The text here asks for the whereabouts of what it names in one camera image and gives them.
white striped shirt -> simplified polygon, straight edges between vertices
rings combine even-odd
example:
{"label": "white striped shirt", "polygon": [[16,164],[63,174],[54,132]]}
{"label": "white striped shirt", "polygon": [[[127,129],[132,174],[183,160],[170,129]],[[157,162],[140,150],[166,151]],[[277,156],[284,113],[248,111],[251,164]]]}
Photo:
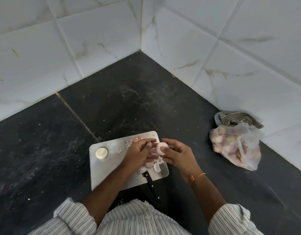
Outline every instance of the white striped shirt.
{"label": "white striped shirt", "polygon": [[[149,203],[133,200],[106,214],[98,229],[86,207],[67,198],[55,211],[54,218],[30,235],[181,235],[190,234],[172,218]],[[210,221],[209,234],[261,235],[250,221],[250,212],[241,205],[225,204]]]}

transparent plastic bag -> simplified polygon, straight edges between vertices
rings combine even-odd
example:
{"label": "transparent plastic bag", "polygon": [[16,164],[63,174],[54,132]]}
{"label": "transparent plastic bag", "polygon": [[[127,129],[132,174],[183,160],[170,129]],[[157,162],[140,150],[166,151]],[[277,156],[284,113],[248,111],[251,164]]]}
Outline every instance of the transparent plastic bag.
{"label": "transparent plastic bag", "polygon": [[255,126],[246,123],[234,127],[219,125],[210,131],[209,138],[213,150],[234,165],[250,171],[257,170],[261,158],[259,140],[264,138],[264,133]]}

white cutting board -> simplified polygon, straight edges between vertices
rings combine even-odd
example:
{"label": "white cutting board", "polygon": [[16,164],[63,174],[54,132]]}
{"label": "white cutting board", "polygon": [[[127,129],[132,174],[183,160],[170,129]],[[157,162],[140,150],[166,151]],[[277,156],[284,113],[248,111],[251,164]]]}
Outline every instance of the white cutting board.
{"label": "white cutting board", "polygon": [[[100,142],[90,146],[90,169],[92,190],[96,186],[98,186],[120,164],[127,152],[125,148],[125,141],[133,140],[138,136],[141,136],[143,138],[155,138],[157,140],[156,142],[159,142],[157,133],[155,131],[150,131],[124,138],[110,140],[107,142]],[[108,155],[104,159],[98,159],[95,156],[96,151],[101,147],[106,148],[108,150]],[[169,175],[167,163],[162,163],[159,166],[161,169],[160,172],[155,172],[154,168],[148,169],[149,175],[151,176],[152,180],[158,180]],[[137,174],[137,172],[135,172],[128,179],[123,189],[139,186],[144,183],[147,183],[146,178],[144,178],[141,174]]]}

shirt sleeve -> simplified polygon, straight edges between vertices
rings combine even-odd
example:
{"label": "shirt sleeve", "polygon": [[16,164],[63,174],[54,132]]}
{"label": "shirt sleeve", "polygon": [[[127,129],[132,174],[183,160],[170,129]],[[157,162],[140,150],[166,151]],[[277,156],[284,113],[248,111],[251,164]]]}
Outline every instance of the shirt sleeve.
{"label": "shirt sleeve", "polygon": [[67,198],[55,211],[54,218],[29,235],[93,235],[97,224],[86,207]]}
{"label": "shirt sleeve", "polygon": [[250,212],[241,205],[225,204],[212,217],[210,235],[263,235],[250,221]]}

left hand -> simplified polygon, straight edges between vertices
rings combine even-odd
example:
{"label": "left hand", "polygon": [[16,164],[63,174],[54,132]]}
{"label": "left hand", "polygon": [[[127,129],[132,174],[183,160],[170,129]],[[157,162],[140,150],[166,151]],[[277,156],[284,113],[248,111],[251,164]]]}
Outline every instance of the left hand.
{"label": "left hand", "polygon": [[154,159],[158,159],[158,156],[150,154],[153,142],[156,142],[155,138],[145,138],[133,143],[119,167],[131,175],[140,169],[141,166],[144,166],[146,162],[153,162]]}

